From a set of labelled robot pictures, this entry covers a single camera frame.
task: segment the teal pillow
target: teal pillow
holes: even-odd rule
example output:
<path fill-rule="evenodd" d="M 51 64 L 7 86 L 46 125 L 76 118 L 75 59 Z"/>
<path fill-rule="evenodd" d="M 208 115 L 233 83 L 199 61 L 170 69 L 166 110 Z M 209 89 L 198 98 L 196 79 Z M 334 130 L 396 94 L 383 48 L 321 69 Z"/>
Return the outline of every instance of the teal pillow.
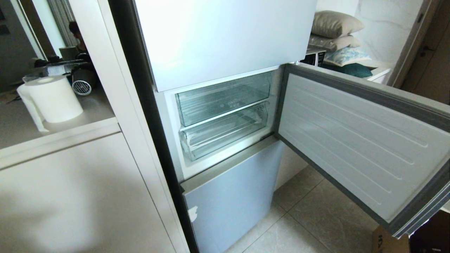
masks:
<path fill-rule="evenodd" d="M 333 71 L 337 71 L 337 72 L 341 72 L 347 75 L 351 75 L 354 77 L 371 77 L 372 76 L 372 72 L 370 71 L 370 69 L 364 65 L 361 65 L 359 63 L 352 63 L 352 64 L 348 64 L 345 65 L 343 67 L 338 67 L 338 66 L 334 66 L 334 65 L 326 65 L 326 64 L 322 64 L 323 68 L 329 69 L 329 70 L 333 70 Z"/>

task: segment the sticker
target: sticker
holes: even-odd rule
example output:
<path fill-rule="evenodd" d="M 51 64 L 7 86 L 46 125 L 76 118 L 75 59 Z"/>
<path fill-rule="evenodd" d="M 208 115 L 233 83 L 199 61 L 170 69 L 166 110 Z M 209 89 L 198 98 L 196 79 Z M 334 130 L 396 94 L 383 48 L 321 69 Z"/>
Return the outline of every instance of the sticker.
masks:
<path fill-rule="evenodd" d="M 197 208 L 198 208 L 198 206 L 195 206 L 188 210 L 189 219 L 191 220 L 191 222 L 194 222 L 195 219 L 197 219 Z"/>

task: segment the refrigerator door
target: refrigerator door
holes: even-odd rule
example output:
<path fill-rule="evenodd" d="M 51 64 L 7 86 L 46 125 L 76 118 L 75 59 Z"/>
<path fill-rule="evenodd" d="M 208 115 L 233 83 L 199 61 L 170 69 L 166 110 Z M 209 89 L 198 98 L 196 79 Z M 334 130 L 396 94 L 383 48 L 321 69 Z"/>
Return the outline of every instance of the refrigerator door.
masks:
<path fill-rule="evenodd" d="M 200 252 L 224 252 L 268 213 L 283 147 L 270 136 L 181 184 Z"/>
<path fill-rule="evenodd" d="M 302 60 L 316 0 L 135 0 L 158 92 Z"/>
<path fill-rule="evenodd" d="M 276 121 L 281 140 L 394 236 L 413 232 L 448 200 L 447 105 L 290 64 Z"/>

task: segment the open freezer door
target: open freezer door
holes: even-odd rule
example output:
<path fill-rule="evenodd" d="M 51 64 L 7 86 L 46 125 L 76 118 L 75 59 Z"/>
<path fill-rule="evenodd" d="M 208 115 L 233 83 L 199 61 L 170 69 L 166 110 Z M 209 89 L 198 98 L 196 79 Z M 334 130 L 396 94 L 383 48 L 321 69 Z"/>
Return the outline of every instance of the open freezer door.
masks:
<path fill-rule="evenodd" d="M 277 136 L 394 236 L 449 199 L 448 105 L 304 64 L 279 104 Z"/>

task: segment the white marble wall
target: white marble wall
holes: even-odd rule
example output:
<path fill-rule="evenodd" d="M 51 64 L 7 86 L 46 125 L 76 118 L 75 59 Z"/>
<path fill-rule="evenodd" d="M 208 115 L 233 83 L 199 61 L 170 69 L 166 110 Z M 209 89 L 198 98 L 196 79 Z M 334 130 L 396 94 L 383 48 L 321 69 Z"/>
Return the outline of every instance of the white marble wall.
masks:
<path fill-rule="evenodd" d="M 365 29 L 354 33 L 372 59 L 394 65 L 417 18 L 422 0 L 359 0 L 355 17 Z"/>
<path fill-rule="evenodd" d="M 332 10 L 355 15 L 359 0 L 317 0 L 316 11 Z"/>

